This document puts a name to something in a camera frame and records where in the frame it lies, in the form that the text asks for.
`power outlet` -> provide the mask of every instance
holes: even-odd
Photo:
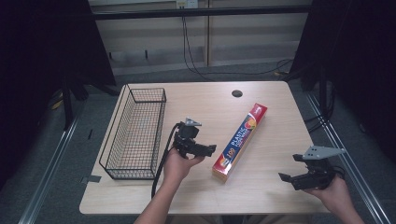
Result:
[[[198,8],[198,0],[187,0],[186,8]]]
[[[176,0],[176,8],[187,8],[187,0]]]

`black wire basket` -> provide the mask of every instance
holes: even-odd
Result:
[[[122,89],[99,160],[111,178],[154,179],[165,103],[163,88]]]

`person's left hand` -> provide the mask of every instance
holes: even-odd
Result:
[[[190,168],[204,159],[205,157],[195,157],[193,159],[182,158],[178,151],[172,148],[163,167],[163,180],[180,183],[189,174]]]

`wire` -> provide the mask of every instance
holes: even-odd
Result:
[[[294,79],[297,79],[301,76],[301,73],[307,72],[307,70],[312,68],[315,64],[316,64],[315,62],[308,62],[306,65],[302,66],[296,71],[290,72],[287,76],[282,77],[281,80],[285,82],[290,82]]]
[[[158,166],[158,170],[157,170],[157,173],[156,173],[156,175],[155,175],[155,177],[154,177],[154,181],[152,182],[152,187],[151,187],[151,198],[154,197],[155,192],[157,191],[158,180],[160,179],[160,175],[161,175],[161,172],[162,172],[162,170],[163,170],[163,165],[165,164],[166,157],[167,157],[168,154],[169,154],[169,150],[170,150],[169,144],[170,144],[170,142],[171,142],[171,139],[172,139],[172,137],[173,137],[173,133],[175,132],[175,129],[176,129],[177,127],[179,127],[179,125],[180,125],[180,123],[175,124],[175,126],[172,128],[171,133],[169,134],[168,142],[166,143],[165,150],[163,151],[163,157],[161,158],[160,165]]]
[[[344,168],[342,168],[341,166],[333,166],[332,170],[334,172],[336,172],[337,174],[339,174],[341,176],[341,178],[346,179],[346,170]]]
[[[314,119],[319,119],[318,123],[315,124],[313,127],[308,129],[309,133],[314,132],[315,130],[319,129],[322,125],[326,124],[327,122],[330,121],[330,118],[332,117],[332,113],[334,111],[334,102],[335,102],[335,87],[332,84],[332,94],[331,94],[331,100],[330,104],[327,106],[327,118],[324,118],[322,114],[317,115],[316,117],[313,117],[311,119],[307,119],[304,122],[307,123],[309,121],[312,121]]]
[[[237,73],[237,72],[209,72],[209,73],[203,73],[200,72],[197,67],[195,66],[194,60],[192,58],[191,55],[191,47],[190,47],[190,41],[189,41],[189,36],[188,36],[188,31],[187,31],[187,23],[186,23],[186,18],[182,17],[182,21],[183,21],[183,56],[184,56],[184,63],[186,64],[187,68],[195,73],[198,74],[201,78],[209,80],[209,81],[215,81],[211,78],[208,77],[204,77],[204,75],[247,75],[247,76],[258,76],[258,75],[264,75],[267,73],[271,73],[271,72],[275,72],[275,71],[279,71],[280,68],[286,66],[288,63],[293,62],[293,59],[283,59],[279,62],[277,62],[276,64],[276,68],[265,71],[265,72],[260,72],[260,73]],[[187,43],[187,48],[189,50],[189,54],[190,54],[190,60],[191,60],[191,64],[192,64],[192,68],[189,67],[188,63],[187,63],[187,59],[186,59],[186,43]]]

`round hole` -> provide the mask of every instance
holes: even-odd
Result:
[[[242,92],[239,90],[235,90],[232,92],[233,97],[241,97],[242,96]]]

